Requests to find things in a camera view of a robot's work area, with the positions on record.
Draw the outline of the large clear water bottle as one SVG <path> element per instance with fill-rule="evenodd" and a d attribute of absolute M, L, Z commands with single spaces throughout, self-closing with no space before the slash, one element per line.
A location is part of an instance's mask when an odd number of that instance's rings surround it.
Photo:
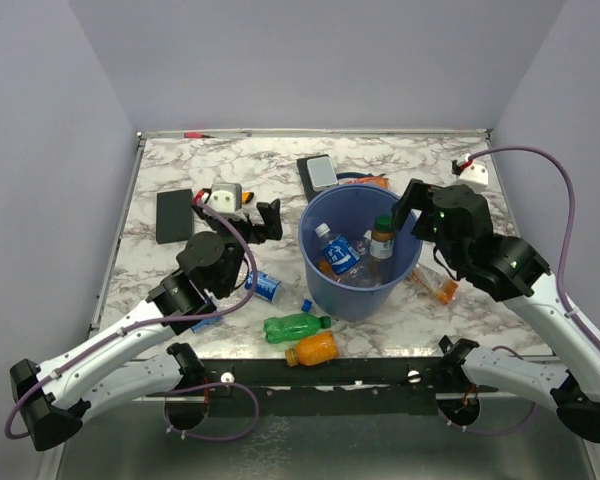
<path fill-rule="evenodd" d="M 367 230 L 360 239 L 354 242 L 353 247 L 359 260 L 355 266 L 339 278 L 341 284 L 356 288 L 371 288 L 379 283 L 379 277 L 373 273 L 371 266 L 371 236 L 371 231 Z"/>

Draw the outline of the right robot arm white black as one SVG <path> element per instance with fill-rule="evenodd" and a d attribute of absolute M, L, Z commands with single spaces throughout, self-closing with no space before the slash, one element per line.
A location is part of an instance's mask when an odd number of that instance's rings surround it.
<path fill-rule="evenodd" d="M 547 261 L 525 240 L 495 233 L 486 198 L 466 185 L 413 179 L 391 212 L 395 229 L 418 212 L 412 235 L 433 243 L 459 278 L 518 315 L 561 361 L 542 365 L 443 338 L 441 383 L 452 391 L 473 384 L 515 394 L 600 443 L 600 330 L 570 304 Z"/>

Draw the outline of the blue label water bottle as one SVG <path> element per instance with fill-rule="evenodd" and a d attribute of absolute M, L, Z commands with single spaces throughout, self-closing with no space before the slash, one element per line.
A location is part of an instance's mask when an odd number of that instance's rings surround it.
<path fill-rule="evenodd" d="M 318 225 L 314 232 L 320 251 L 336 276 L 342 276 L 358 265 L 359 254 L 342 234 L 332 231 L 326 223 Z"/>

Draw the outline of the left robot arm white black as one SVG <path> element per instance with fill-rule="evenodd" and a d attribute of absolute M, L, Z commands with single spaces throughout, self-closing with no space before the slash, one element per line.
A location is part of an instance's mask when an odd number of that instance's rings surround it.
<path fill-rule="evenodd" d="M 201 200 L 192 208 L 210 230 L 188 240 L 176 257 L 177 269 L 136 307 L 66 353 L 41 363 L 23 359 L 11 367 L 15 405 L 4 427 L 7 438 L 28 438 L 43 452 L 119 404 L 214 389 L 193 349 L 174 339 L 220 315 L 216 303 L 234 293 L 243 266 L 257 272 L 250 247 L 281 239 L 281 203 L 258 203 L 259 224 L 247 217 L 231 219 Z"/>

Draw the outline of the brown coffee bottle green cap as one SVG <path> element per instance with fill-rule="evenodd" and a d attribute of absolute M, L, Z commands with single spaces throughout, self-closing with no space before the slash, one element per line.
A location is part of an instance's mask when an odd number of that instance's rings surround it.
<path fill-rule="evenodd" d="M 390 281 L 395 241 L 389 215 L 379 215 L 374 220 L 369 246 L 371 271 L 379 284 Z"/>

